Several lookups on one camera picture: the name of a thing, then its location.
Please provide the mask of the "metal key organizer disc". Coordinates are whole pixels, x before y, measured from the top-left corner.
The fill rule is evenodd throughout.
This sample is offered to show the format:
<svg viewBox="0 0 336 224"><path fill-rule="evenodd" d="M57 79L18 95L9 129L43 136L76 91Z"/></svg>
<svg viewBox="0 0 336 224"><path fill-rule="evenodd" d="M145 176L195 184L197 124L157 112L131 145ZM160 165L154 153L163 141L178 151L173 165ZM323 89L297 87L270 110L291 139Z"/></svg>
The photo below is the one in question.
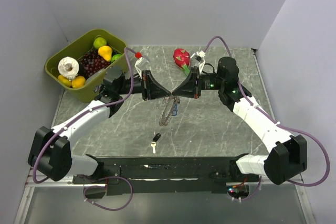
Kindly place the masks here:
<svg viewBox="0 0 336 224"><path fill-rule="evenodd" d="M180 98L177 96L170 96L163 99L164 110L159 119L159 126L167 126L172 117L177 115Z"/></svg>

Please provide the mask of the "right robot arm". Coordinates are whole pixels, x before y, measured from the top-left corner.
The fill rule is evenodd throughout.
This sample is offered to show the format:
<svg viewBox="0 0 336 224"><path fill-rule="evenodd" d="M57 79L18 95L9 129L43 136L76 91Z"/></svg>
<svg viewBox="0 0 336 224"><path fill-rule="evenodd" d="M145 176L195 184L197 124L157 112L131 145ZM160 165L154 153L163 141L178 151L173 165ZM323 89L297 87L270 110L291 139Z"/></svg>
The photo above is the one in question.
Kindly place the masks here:
<svg viewBox="0 0 336 224"><path fill-rule="evenodd" d="M205 59L193 54L187 78L173 91L174 96L197 99L203 90L216 90L223 105L240 117L261 139L267 155L241 154L231 160L230 177L243 180L247 174L267 176L280 185L307 169L307 141L294 136L268 118L252 94L239 82L236 60L220 58L215 73L202 74Z"/></svg>

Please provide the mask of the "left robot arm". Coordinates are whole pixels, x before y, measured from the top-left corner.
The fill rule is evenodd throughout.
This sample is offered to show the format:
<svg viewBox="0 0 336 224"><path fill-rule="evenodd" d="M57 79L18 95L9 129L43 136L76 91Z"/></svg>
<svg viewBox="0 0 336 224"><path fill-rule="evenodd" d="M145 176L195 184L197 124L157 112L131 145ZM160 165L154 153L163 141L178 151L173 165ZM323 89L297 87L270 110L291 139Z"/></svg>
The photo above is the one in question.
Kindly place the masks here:
<svg viewBox="0 0 336 224"><path fill-rule="evenodd" d="M141 94L143 100L169 97L170 91L160 85L149 70L140 77L127 79L120 67L107 70L98 95L89 105L52 129L39 128L34 136L28 163L33 168L33 181L41 172L55 182L71 175L84 175L98 183L104 176L104 164L92 155L74 155L71 147L92 128L111 118L131 94Z"/></svg>

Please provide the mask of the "silver key with black fob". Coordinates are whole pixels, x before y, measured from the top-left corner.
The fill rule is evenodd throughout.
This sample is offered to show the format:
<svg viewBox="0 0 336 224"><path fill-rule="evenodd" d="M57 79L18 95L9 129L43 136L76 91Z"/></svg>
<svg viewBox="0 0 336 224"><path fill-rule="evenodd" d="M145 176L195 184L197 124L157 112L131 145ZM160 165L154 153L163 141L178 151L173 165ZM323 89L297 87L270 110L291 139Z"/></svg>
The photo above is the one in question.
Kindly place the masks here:
<svg viewBox="0 0 336 224"><path fill-rule="evenodd" d="M154 136L154 138L153 138L153 140L152 140L152 142L151 142L151 147L152 147L153 154L156 153L156 146L157 146L157 142L158 142L158 140L160 139L160 137L161 137L161 134L160 134L160 133L157 133L157 134Z"/></svg>

